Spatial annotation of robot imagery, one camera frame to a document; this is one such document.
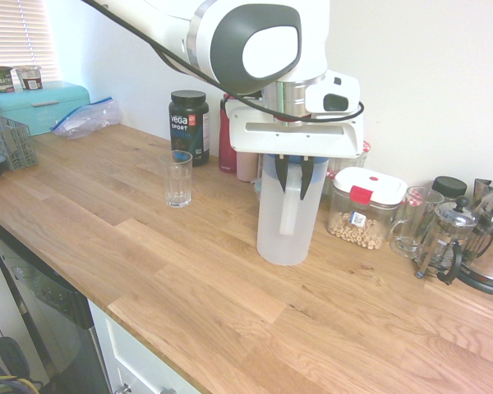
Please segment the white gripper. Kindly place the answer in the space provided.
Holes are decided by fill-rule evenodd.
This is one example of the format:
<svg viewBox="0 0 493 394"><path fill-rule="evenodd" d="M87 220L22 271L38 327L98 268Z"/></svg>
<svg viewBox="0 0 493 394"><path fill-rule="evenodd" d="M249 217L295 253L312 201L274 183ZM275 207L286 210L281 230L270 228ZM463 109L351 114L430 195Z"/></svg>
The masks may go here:
<svg viewBox="0 0 493 394"><path fill-rule="evenodd" d="M277 154L274 165L283 191L288 179L288 155L301 156L300 200L304 200L311 184L314 157L355 158L362 153L361 117L342 122L284 123L236 99L226 103L226 113L230 144L236 151Z"/></svg>

